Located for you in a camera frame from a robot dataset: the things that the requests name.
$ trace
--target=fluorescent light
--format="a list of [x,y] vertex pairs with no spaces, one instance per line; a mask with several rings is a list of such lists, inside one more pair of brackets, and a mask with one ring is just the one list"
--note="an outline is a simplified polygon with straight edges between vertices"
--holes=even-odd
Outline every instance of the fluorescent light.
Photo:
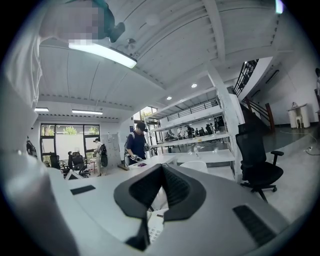
[[75,114],[93,114],[93,115],[102,115],[103,114],[103,112],[99,112],[99,111],[74,110],[74,109],[72,109],[72,113],[75,113]]
[[37,112],[49,112],[49,108],[47,108],[47,107],[36,107],[34,109],[34,111],[37,111]]
[[90,54],[99,55],[101,57],[107,58],[107,59],[112,60],[114,62],[118,62],[118,63],[120,63],[130,69],[132,69],[137,64],[137,61],[134,58],[132,58],[132,57],[116,50],[116,49],[107,48],[107,47],[104,47],[102,45],[95,44],[95,43],[76,44],[76,43],[70,42],[69,48],[74,49],[74,50],[87,52]]
[[284,4],[281,0],[275,0],[275,13],[282,14],[284,12]]

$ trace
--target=desk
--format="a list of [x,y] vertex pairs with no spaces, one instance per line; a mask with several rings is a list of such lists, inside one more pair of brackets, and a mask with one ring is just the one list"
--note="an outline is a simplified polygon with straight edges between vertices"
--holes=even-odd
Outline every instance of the desk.
[[296,124],[296,117],[297,116],[302,116],[302,122],[303,122],[304,128],[310,127],[307,104],[290,108],[288,110],[288,114],[289,114],[289,118],[290,118],[291,128],[297,128],[297,124]]
[[138,165],[140,165],[142,163],[146,164],[148,169],[151,168],[152,166],[155,166],[156,164],[169,164],[171,162],[174,162],[174,164],[177,164],[175,162],[176,158],[177,158],[176,155],[155,155],[155,156],[148,158],[146,160],[129,165],[129,168],[130,168],[130,170],[141,168],[141,167],[138,167]]

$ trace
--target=shelf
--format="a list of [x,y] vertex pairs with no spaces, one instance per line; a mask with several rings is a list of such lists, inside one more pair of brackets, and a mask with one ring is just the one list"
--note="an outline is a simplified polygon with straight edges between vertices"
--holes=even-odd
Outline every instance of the shelf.
[[234,155],[229,149],[215,150],[198,152],[199,157],[196,153],[167,153],[164,156],[176,156],[176,161],[178,163],[186,163],[190,161],[203,161],[205,163],[221,163],[221,162],[231,162],[235,160]]
[[228,132],[220,132],[220,133],[214,133],[210,135],[205,135],[201,137],[195,137],[195,138],[185,138],[185,139],[179,139],[175,141],[168,141],[163,143],[158,143],[157,145],[152,145],[150,148],[161,148],[161,147],[170,147],[170,146],[176,146],[176,145],[184,145],[184,144],[192,144],[197,142],[207,142],[207,141],[213,141],[221,138],[225,138],[230,136]]
[[153,113],[152,115],[148,115],[147,118],[160,120],[172,114],[192,108],[196,105],[209,102],[210,100],[216,99],[216,97],[217,97],[216,88],[212,87],[210,89],[206,89],[198,93],[194,93],[193,95],[187,98],[184,98],[169,106],[166,106],[165,108],[160,109],[159,111]]
[[155,129],[149,130],[148,133],[162,132],[162,131],[165,131],[165,130],[168,130],[168,129],[172,129],[172,128],[177,128],[177,127],[180,127],[180,126],[183,127],[183,126],[186,126],[186,125],[189,125],[189,124],[192,124],[192,123],[196,123],[196,122],[208,119],[208,118],[212,118],[213,116],[218,116],[219,114],[222,114],[225,111],[223,108],[220,108],[219,106],[208,108],[207,111],[208,110],[210,110],[210,112],[209,113],[207,112],[205,114],[205,116],[200,116],[200,117],[198,117],[196,119],[186,120],[186,121],[183,121],[183,122],[180,122],[180,123],[171,122],[171,124],[169,124],[169,125],[161,126],[159,128],[155,128]]

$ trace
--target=stair railing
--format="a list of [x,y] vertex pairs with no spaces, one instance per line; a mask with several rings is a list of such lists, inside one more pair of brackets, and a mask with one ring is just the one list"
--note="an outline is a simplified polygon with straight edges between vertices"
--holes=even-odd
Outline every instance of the stair railing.
[[249,100],[247,97],[244,98],[243,102],[246,103],[249,111],[253,113],[252,109],[254,109],[260,114],[261,117],[265,118],[270,123],[270,130],[272,133],[276,131],[274,116],[272,115],[272,111],[269,103],[266,103],[265,108],[263,108],[262,106],[258,105],[254,101]]

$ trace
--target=white ceiling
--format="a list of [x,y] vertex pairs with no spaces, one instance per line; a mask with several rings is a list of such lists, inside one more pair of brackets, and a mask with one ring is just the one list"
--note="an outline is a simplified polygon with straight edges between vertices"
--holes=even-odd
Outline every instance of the white ceiling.
[[[39,107],[53,115],[70,115],[77,107],[103,110],[103,117],[122,121],[149,105],[163,108],[212,86],[202,72],[214,61],[224,82],[234,83],[252,49],[270,47],[278,15],[272,0],[107,0],[125,32],[108,45],[137,59],[128,69],[108,59],[68,49],[49,39],[40,46],[43,76]],[[148,15],[159,23],[150,26]],[[136,41],[126,48],[127,39]],[[198,87],[191,89],[191,84]]]

